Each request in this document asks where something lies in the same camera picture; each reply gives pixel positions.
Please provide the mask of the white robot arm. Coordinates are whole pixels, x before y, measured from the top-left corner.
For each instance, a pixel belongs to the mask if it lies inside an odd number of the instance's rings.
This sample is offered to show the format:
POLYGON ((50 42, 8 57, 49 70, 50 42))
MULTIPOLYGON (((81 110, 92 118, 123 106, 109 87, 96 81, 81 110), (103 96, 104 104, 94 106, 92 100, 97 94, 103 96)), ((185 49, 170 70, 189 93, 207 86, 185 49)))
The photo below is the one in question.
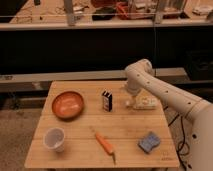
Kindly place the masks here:
POLYGON ((187 171, 213 171, 213 103, 154 77, 151 71, 148 59, 128 65, 127 92, 137 96, 144 88, 191 122, 187 171))

